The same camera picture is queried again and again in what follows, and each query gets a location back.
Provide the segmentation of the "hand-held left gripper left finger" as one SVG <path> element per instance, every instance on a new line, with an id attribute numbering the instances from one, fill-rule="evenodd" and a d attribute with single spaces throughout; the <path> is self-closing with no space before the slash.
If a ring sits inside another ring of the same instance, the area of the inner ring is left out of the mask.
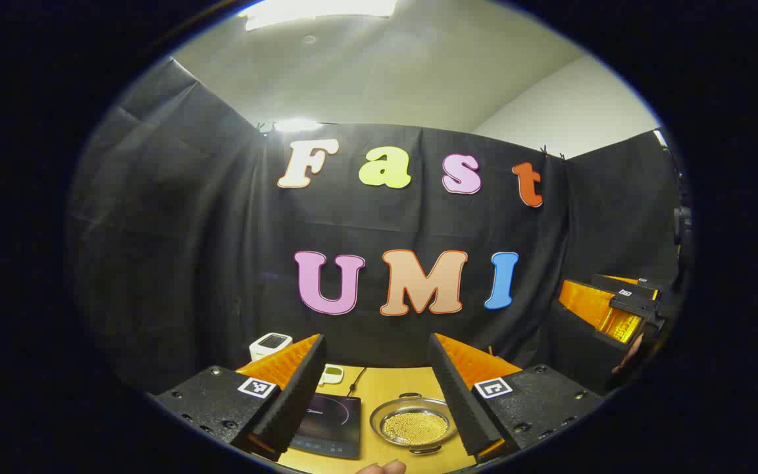
<path id="1" fill-rule="evenodd" d="M 270 461 L 288 450 L 327 362 L 316 334 L 239 369 L 213 365 L 157 395 L 191 429 Z"/>

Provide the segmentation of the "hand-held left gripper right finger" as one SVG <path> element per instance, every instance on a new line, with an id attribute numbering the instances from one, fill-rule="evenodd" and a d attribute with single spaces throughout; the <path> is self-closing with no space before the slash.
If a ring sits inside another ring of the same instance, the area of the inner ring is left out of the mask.
<path id="1" fill-rule="evenodd" d="M 461 443 L 479 464 L 529 450 L 604 402 L 548 365 L 521 369 L 438 333 L 428 357 Z"/>

